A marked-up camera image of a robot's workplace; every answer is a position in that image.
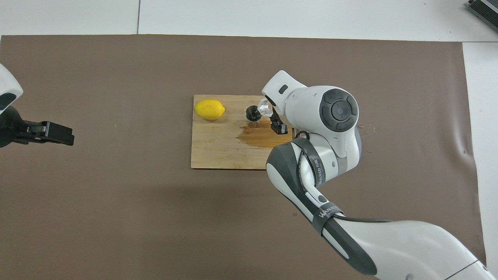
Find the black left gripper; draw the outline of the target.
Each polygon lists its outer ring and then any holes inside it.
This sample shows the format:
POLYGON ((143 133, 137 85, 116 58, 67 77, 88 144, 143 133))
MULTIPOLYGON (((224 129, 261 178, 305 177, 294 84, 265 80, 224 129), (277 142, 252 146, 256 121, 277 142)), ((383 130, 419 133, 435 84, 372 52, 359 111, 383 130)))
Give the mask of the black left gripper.
POLYGON ((54 122, 24 122, 16 108, 9 106, 0 115, 0 147, 5 147, 22 132, 27 142, 39 144, 51 142, 73 145, 75 136, 72 129, 54 122))

